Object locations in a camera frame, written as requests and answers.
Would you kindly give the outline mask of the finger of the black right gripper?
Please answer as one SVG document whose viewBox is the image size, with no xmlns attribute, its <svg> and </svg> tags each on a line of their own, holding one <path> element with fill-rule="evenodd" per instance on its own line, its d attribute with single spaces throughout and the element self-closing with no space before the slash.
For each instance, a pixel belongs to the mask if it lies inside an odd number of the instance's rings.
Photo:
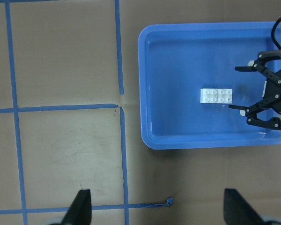
<svg viewBox="0 0 281 225">
<path fill-rule="evenodd" d="M 257 103 L 251 106 L 229 105 L 229 108 L 244 112 L 244 116 L 246 117 L 246 123 L 248 125 L 271 130 L 281 130 L 281 117 L 275 116 L 269 119 L 268 121 L 261 120 L 258 118 L 258 113 L 268 110 L 266 106 L 269 106 L 279 100 L 280 95 L 276 94 L 275 96 L 263 98 L 262 100 L 258 101 Z"/>
<path fill-rule="evenodd" d="M 269 61 L 281 60 L 281 50 L 265 51 L 258 53 L 258 58 L 250 66 L 235 67 L 239 72 L 260 72 L 274 84 L 281 86 L 281 77 L 266 67 Z"/>
</svg>

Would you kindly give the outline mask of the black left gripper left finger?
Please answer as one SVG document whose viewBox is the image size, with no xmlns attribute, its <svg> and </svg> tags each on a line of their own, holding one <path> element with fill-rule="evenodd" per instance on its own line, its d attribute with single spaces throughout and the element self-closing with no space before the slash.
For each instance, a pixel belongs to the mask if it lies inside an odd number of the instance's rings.
<svg viewBox="0 0 281 225">
<path fill-rule="evenodd" d="M 92 221 L 92 203 L 89 189 L 79 190 L 61 225 L 90 225 Z"/>
</svg>

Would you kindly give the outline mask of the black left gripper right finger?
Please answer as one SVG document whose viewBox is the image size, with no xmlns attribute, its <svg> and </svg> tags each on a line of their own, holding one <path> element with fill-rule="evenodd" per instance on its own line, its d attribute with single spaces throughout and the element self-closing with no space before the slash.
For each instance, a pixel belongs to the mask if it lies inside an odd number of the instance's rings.
<svg viewBox="0 0 281 225">
<path fill-rule="evenodd" d="M 224 190 L 223 218 L 227 225 L 262 225 L 264 220 L 234 188 Z"/>
</svg>

